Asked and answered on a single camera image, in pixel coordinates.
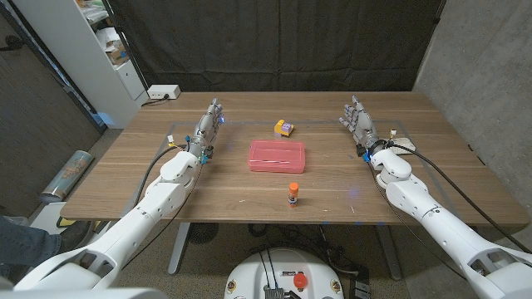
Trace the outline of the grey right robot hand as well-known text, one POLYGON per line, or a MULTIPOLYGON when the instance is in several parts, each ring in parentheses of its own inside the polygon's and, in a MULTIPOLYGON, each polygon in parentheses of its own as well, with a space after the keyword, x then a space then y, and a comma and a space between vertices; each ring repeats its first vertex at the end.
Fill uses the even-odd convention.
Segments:
POLYGON ((339 118, 339 122, 352 134, 358 157, 365 154, 372 156, 385 148, 385 142, 378 136, 371 116, 356 96, 352 97, 351 105, 344 106, 344 116, 339 118))

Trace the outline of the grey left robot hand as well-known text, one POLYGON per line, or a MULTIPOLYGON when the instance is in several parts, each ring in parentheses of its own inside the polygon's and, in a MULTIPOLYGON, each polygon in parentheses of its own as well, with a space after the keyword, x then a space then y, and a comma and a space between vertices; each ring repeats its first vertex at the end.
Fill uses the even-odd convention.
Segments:
POLYGON ((220 126, 224 123, 222 105, 215 97, 201 116, 190 138, 188 152, 202 159, 209 147, 213 147, 220 126))

